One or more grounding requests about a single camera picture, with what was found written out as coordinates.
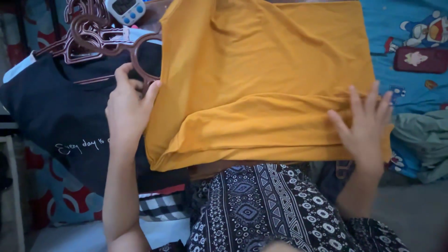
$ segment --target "cartoon print fabric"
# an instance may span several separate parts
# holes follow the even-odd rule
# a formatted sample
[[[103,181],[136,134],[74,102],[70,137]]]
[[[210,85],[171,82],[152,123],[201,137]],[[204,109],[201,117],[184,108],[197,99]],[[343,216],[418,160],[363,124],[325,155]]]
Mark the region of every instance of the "cartoon print fabric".
[[[448,102],[448,72],[398,72],[393,64],[396,50],[403,46],[448,50],[448,1],[361,0],[361,4],[379,92],[393,91],[394,113],[442,109]],[[407,56],[412,65],[430,60],[419,53]],[[393,136],[391,147],[394,157],[389,168],[416,177],[421,164],[415,154]]]

